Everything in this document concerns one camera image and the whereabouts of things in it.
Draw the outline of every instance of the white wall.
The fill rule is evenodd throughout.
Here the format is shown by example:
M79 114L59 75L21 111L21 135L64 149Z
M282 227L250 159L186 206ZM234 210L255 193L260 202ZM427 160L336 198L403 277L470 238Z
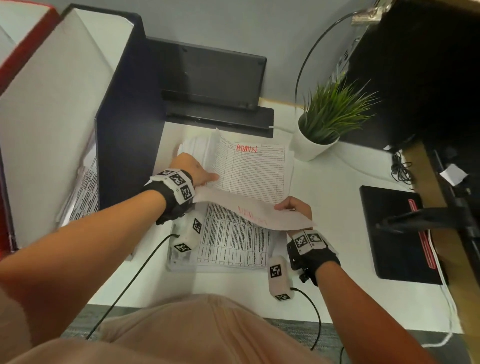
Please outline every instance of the white wall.
M71 0L48 1L62 11ZM318 36L344 14L374 0L76 0L136 12L148 36L267 57L262 96L292 102L300 66ZM349 20L339 24L311 55L302 93L324 82L353 40Z

